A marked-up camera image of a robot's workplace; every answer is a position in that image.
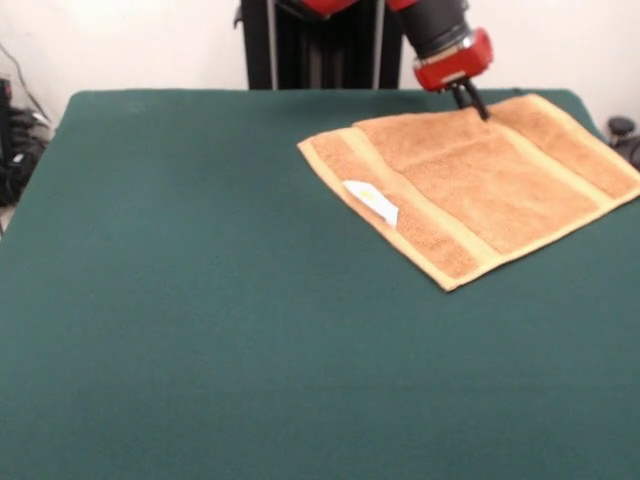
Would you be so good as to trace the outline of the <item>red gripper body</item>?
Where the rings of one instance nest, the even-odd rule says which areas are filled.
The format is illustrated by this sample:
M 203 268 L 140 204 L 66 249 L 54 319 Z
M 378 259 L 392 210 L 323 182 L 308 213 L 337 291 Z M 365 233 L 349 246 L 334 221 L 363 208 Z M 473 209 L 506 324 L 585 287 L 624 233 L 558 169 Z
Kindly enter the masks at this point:
M 424 90 L 441 92 L 485 72 L 494 60 L 491 38 L 477 28 L 460 42 L 414 62 L 414 75 Z

